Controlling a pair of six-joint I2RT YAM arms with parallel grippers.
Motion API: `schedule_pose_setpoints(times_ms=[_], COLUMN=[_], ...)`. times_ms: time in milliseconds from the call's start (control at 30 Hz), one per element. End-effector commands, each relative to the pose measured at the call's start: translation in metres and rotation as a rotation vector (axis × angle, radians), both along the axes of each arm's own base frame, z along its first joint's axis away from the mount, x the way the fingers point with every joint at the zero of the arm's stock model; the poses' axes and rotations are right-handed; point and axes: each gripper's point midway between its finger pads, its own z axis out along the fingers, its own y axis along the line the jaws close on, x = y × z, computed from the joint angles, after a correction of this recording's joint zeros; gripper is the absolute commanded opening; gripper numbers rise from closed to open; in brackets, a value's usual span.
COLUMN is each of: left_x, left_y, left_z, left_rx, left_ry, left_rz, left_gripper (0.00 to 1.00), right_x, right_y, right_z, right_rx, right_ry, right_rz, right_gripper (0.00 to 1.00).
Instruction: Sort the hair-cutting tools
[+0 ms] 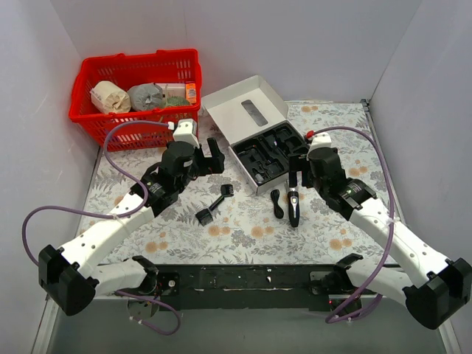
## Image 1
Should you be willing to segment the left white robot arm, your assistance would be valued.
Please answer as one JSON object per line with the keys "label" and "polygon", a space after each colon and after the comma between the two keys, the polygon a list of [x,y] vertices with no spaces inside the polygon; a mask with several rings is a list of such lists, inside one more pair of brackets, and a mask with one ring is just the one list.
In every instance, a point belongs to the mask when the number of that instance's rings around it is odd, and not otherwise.
{"label": "left white robot arm", "polygon": [[201,147],[187,142],[169,143],[161,161],[146,170],[104,220],[59,249],[48,245],[40,251],[40,286],[66,315],[81,312],[97,295],[122,289],[139,296],[155,291],[159,270],[145,257],[108,265],[102,261],[135,230],[175,203],[191,181],[224,171],[225,156],[216,139],[209,138],[207,143],[209,157]]}

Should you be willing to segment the black comb guard large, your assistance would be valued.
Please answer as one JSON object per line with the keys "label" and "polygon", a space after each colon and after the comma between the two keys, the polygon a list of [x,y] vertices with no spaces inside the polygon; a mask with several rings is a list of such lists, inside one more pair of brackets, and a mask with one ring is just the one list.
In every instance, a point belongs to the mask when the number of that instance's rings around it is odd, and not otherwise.
{"label": "black comb guard large", "polygon": [[202,209],[201,211],[195,214],[195,217],[198,220],[199,224],[202,226],[206,226],[209,223],[213,222],[213,216],[210,208]]}

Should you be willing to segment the black silver hair clipper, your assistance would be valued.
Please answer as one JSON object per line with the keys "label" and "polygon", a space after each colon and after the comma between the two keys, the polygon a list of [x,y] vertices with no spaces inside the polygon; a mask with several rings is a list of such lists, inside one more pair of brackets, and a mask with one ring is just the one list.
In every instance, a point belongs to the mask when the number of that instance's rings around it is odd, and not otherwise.
{"label": "black silver hair clipper", "polygon": [[299,225],[300,211],[299,211],[299,193],[295,187],[289,187],[288,193],[288,218],[293,228]]}

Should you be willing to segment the white hair clipper box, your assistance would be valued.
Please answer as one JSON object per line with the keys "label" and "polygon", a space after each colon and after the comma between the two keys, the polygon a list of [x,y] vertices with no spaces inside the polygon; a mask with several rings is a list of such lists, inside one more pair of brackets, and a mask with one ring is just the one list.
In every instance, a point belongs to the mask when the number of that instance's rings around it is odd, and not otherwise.
{"label": "white hair clipper box", "polygon": [[229,155],[258,195],[288,180],[289,157],[308,145],[288,121],[288,104],[259,75],[202,97]]}

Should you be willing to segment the black cleaning brush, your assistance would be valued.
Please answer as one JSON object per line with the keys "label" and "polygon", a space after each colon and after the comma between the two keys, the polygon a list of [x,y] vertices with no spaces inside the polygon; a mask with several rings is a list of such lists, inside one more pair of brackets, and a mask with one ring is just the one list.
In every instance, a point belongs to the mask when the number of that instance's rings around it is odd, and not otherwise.
{"label": "black cleaning brush", "polygon": [[213,211],[217,208],[217,206],[225,199],[232,197],[234,195],[234,187],[232,184],[222,184],[221,185],[221,195],[218,197],[216,201],[214,201],[210,207],[209,210]]}

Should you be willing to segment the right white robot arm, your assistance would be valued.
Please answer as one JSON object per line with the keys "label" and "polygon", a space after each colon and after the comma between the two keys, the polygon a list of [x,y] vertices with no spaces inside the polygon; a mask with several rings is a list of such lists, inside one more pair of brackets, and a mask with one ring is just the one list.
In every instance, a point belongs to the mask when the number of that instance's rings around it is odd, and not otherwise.
{"label": "right white robot arm", "polygon": [[318,147],[289,158],[289,185],[314,188],[328,207],[366,232],[402,268],[382,268],[367,289],[402,305],[422,326],[436,330],[471,299],[471,265],[451,260],[395,221],[374,190],[348,178],[337,149]]}

